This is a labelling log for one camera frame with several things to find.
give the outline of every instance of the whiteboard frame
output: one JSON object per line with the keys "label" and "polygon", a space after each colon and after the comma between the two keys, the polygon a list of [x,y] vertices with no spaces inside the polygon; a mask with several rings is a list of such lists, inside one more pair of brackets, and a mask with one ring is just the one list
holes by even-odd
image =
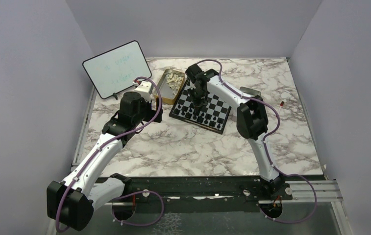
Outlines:
{"label": "whiteboard frame", "polygon": [[[84,67],[84,62],[89,61],[89,60],[92,60],[92,59],[94,59],[94,58],[96,58],[96,57],[99,57],[99,56],[101,56],[101,55],[103,55],[103,54],[106,54],[106,53],[108,53],[108,52],[111,52],[111,51],[116,50],[116,49],[118,49],[118,48],[120,48],[120,47],[126,46],[126,45],[128,45],[128,44],[130,44],[130,43],[133,43],[133,42],[136,42],[136,43],[138,44],[139,49],[141,50],[141,53],[142,53],[142,55],[143,55],[143,57],[144,57],[144,59],[145,59],[146,65],[147,65],[148,70],[149,70],[149,73],[150,73],[150,76],[149,76],[148,78],[151,78],[151,77],[152,77],[152,71],[151,71],[150,68],[149,68],[149,64],[148,64],[148,62],[146,61],[146,57],[145,57],[144,52],[143,52],[143,50],[142,50],[142,47],[141,47],[141,45],[139,44],[138,41],[133,40],[133,41],[130,41],[130,42],[128,42],[128,43],[125,43],[125,44],[123,44],[123,45],[121,45],[121,46],[115,47],[115,48],[113,48],[113,49],[111,49],[111,50],[108,50],[108,51],[106,51],[106,52],[103,52],[102,54],[96,55],[96,56],[94,56],[94,57],[92,57],[92,58],[90,58],[90,59],[87,59],[87,60],[83,61],[83,68],[84,68],[84,71],[86,71],[87,76],[89,76],[90,81],[92,81],[92,84],[93,84],[93,86],[95,87],[95,89],[96,89],[97,93],[99,94],[100,98],[102,98],[102,99],[107,99],[107,98],[109,98],[109,97],[112,97],[113,95],[111,94],[111,95],[109,95],[108,97],[103,97],[103,96],[101,96],[99,90],[97,89],[97,87],[96,87],[96,85],[94,84],[92,78],[90,77],[90,74],[87,72],[86,68]],[[123,90],[117,92],[116,94],[118,94],[118,93],[120,93],[120,92],[124,92],[124,91],[126,91],[127,89],[129,89],[129,88],[131,88],[131,87],[133,87],[133,84],[132,84],[131,86],[129,86],[129,87],[127,87],[127,88],[125,88],[125,89],[123,89]]]}

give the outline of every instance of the whiteboard stand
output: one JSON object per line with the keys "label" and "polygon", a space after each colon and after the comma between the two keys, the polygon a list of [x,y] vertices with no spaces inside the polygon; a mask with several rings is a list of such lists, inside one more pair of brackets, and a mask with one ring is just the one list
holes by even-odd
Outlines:
{"label": "whiteboard stand", "polygon": [[137,77],[152,73],[139,42],[132,41],[83,62],[83,68],[102,99],[132,87]]}

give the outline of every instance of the purple cable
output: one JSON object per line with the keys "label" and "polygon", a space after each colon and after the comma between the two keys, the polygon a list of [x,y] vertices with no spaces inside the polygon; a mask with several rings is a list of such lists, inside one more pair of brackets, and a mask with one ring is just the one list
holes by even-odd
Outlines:
{"label": "purple cable", "polygon": [[[162,108],[162,96],[161,96],[161,93],[159,92],[159,89],[157,88],[156,84],[155,84],[152,80],[150,80],[149,78],[147,78],[147,77],[138,77],[138,78],[135,79],[135,81],[138,80],[138,79],[144,79],[144,80],[146,80],[146,81],[152,83],[152,85],[153,85],[153,86],[155,87],[155,89],[156,89],[156,92],[158,93],[159,105],[158,105],[158,108],[156,109],[156,113],[155,113],[155,115],[151,118],[151,120],[149,120],[147,123],[145,123],[145,125],[140,126],[140,127],[136,128],[136,129],[134,129],[134,130],[131,130],[131,131],[125,132],[125,133],[123,133],[123,134],[117,135],[117,136],[111,138],[110,140],[106,141],[105,143],[103,143],[103,144],[99,147],[100,149],[103,149],[103,148],[106,147],[106,145],[108,145],[110,142],[113,142],[113,141],[115,141],[115,140],[117,140],[117,139],[119,139],[119,138],[121,138],[121,137],[123,137],[123,136],[129,135],[129,134],[134,133],[134,132],[136,132],[136,131],[138,131],[138,130],[142,130],[142,129],[144,129],[145,127],[147,127],[151,122],[153,122],[153,121],[156,119],[156,117],[157,117],[158,114],[159,114],[159,111],[161,111],[161,108]],[[100,152],[99,150],[94,151],[94,153],[93,153],[93,154],[89,157],[89,159],[86,161],[86,164],[84,164],[83,167],[80,169],[80,171],[75,175],[75,178],[76,178],[76,177],[77,177],[77,178],[80,177],[80,175],[84,172],[84,170],[87,168],[87,166],[90,164],[90,162],[94,159],[94,157],[95,157],[99,152]],[[55,229],[57,230],[58,233],[65,232],[65,231],[69,228],[69,226],[67,226],[67,227],[65,227],[65,228],[63,228],[63,229],[60,228],[60,213],[61,213],[61,209],[63,208],[64,200],[65,200],[65,198],[66,198],[68,192],[70,191],[71,187],[75,184],[75,182],[76,182],[76,181],[75,181],[74,179],[70,182],[70,184],[67,186],[66,190],[64,191],[63,196],[61,197],[60,203],[58,204],[57,215],[55,216]]]}
{"label": "purple cable", "polygon": [[297,223],[301,223],[301,222],[304,222],[304,221],[308,220],[308,219],[311,218],[311,216],[315,213],[315,210],[317,209],[317,206],[318,206],[317,193],[315,192],[314,187],[312,186],[311,182],[309,182],[309,181],[308,181],[305,177],[303,177],[302,175],[299,175],[299,174],[289,174],[289,175],[287,175],[287,174],[283,173],[281,170],[279,170],[279,168],[277,168],[277,167],[273,164],[272,159],[271,159],[271,157],[270,157],[270,155],[269,155],[268,147],[267,147],[267,145],[266,145],[266,137],[268,137],[268,136],[272,135],[273,133],[275,133],[275,132],[279,129],[279,127],[280,127],[280,117],[279,117],[279,114],[277,113],[276,109],[275,109],[272,105],[267,104],[267,103],[265,103],[265,102],[263,102],[263,101],[261,101],[261,100],[259,100],[259,99],[255,99],[255,98],[253,98],[253,97],[248,97],[248,96],[242,96],[240,93],[238,93],[238,92],[237,92],[236,90],[234,90],[232,87],[230,87],[227,83],[225,83],[225,82],[223,81],[223,79],[222,79],[222,70],[223,70],[223,65],[220,63],[220,61],[218,61],[218,60],[213,60],[213,59],[205,59],[205,60],[201,60],[201,61],[197,62],[197,64],[202,63],[202,62],[206,62],[206,61],[216,62],[217,64],[220,65],[220,70],[219,70],[219,80],[220,80],[220,82],[221,82],[225,87],[227,87],[231,92],[233,92],[234,94],[238,95],[238,96],[241,97],[241,98],[244,98],[244,99],[250,99],[250,100],[253,100],[253,101],[255,101],[255,102],[261,103],[261,104],[263,104],[263,105],[269,107],[269,108],[270,108],[270,109],[275,113],[276,118],[277,118],[277,125],[276,125],[275,129],[273,129],[271,132],[267,133],[267,134],[263,137],[263,139],[262,139],[263,146],[264,146],[264,148],[265,148],[266,156],[268,157],[269,163],[270,163],[271,165],[273,165],[273,168],[274,168],[277,172],[281,173],[282,175],[284,175],[284,176],[286,176],[286,177],[297,176],[297,177],[301,178],[301,179],[304,180],[307,184],[309,184],[309,186],[310,186],[311,189],[312,189],[312,192],[314,193],[314,199],[315,199],[315,202],[314,202],[314,208],[312,209],[311,213],[309,213],[309,215],[307,215],[307,216],[306,216],[305,218],[303,218],[303,219],[296,220],[296,221],[284,221],[284,220],[279,220],[279,219],[271,218],[271,217],[267,216],[267,215],[266,215],[262,210],[260,210],[260,211],[263,213],[263,215],[265,215],[265,218],[267,218],[267,219],[269,219],[269,220],[272,220],[272,221],[274,221],[274,222],[282,223],[282,224],[297,224]]}
{"label": "purple cable", "polygon": [[128,194],[128,195],[125,195],[125,196],[121,196],[121,197],[117,197],[115,198],[114,200],[120,200],[120,199],[124,199],[124,198],[127,198],[127,197],[131,197],[133,195],[136,195],[136,194],[141,194],[141,193],[152,193],[152,194],[155,194],[159,200],[161,201],[161,213],[159,214],[158,218],[156,220],[154,220],[153,222],[150,222],[150,223],[147,223],[147,224],[134,224],[134,223],[129,223],[129,222],[125,222],[125,221],[120,221],[116,218],[115,216],[115,212],[114,210],[112,209],[112,216],[113,218],[115,219],[115,221],[118,221],[119,223],[121,224],[127,224],[127,225],[132,225],[132,226],[138,226],[138,227],[146,227],[146,226],[149,226],[149,225],[152,225],[156,222],[158,222],[161,218],[162,218],[162,215],[164,214],[164,200],[162,199],[162,197],[154,192],[154,191],[139,191],[139,192],[133,192],[131,194]]}

